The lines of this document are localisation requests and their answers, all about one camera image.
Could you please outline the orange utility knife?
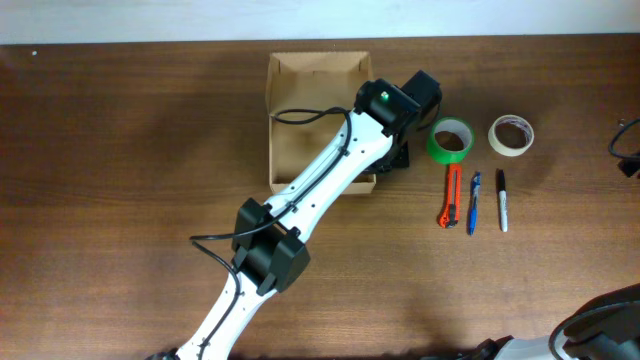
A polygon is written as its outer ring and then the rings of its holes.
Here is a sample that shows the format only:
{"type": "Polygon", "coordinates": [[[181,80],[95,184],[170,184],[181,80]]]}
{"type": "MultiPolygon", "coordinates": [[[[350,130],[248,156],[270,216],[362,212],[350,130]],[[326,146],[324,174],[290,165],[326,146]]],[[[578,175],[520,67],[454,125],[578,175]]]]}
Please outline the orange utility knife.
{"type": "Polygon", "coordinates": [[[453,228],[459,222],[461,172],[459,164],[448,165],[446,203],[438,219],[442,228],[453,228]]]}

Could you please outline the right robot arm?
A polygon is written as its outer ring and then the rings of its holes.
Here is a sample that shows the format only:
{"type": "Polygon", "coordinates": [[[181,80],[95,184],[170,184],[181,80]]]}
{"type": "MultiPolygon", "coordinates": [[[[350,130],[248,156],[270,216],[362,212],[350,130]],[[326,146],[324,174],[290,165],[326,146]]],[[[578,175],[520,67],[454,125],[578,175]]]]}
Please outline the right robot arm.
{"type": "Polygon", "coordinates": [[[447,359],[639,360],[639,286],[606,293],[587,302],[547,337],[487,339],[447,359]]]}

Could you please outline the blue ballpoint pen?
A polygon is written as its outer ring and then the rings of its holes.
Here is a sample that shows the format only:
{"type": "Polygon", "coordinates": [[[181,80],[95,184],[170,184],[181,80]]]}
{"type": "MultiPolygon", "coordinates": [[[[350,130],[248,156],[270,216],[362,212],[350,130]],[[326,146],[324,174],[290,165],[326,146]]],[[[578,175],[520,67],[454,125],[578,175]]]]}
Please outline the blue ballpoint pen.
{"type": "Polygon", "coordinates": [[[468,234],[473,235],[477,226],[478,218],[478,197],[481,187],[482,175],[480,172],[476,172],[471,179],[470,185],[470,207],[468,214],[468,234]]]}

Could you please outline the green tape roll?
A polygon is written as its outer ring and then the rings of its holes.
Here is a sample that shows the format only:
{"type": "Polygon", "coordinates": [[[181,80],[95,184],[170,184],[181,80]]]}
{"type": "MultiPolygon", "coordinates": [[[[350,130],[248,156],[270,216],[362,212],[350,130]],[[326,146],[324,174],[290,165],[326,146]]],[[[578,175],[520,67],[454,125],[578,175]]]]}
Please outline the green tape roll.
{"type": "Polygon", "coordinates": [[[471,126],[456,117],[438,120],[428,136],[426,149],[437,163],[460,163],[474,145],[475,134],[471,126]]]}

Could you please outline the beige masking tape roll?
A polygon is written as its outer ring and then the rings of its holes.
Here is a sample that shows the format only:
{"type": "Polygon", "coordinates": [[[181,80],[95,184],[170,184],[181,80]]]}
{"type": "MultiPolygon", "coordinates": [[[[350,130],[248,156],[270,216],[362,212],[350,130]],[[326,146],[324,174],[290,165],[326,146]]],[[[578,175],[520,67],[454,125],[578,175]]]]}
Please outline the beige masking tape roll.
{"type": "Polygon", "coordinates": [[[524,154],[533,144],[534,129],[524,118],[517,115],[499,117],[488,131],[491,147],[499,154],[517,157],[524,154]]]}

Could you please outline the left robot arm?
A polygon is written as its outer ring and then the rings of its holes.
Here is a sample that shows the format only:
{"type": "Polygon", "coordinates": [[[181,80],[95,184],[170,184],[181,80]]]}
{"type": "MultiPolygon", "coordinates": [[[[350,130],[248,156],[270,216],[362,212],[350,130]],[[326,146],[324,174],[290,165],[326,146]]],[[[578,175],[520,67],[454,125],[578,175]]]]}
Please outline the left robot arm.
{"type": "Polygon", "coordinates": [[[224,288],[195,334],[159,359],[226,359],[259,308],[284,292],[310,262],[306,243],[328,208],[361,174],[388,171],[422,120],[442,101],[439,83],[423,71],[398,87],[365,82],[352,109],[327,109],[345,121],[335,137],[285,189],[264,203],[248,199],[227,234],[234,256],[217,261],[224,288]]]}

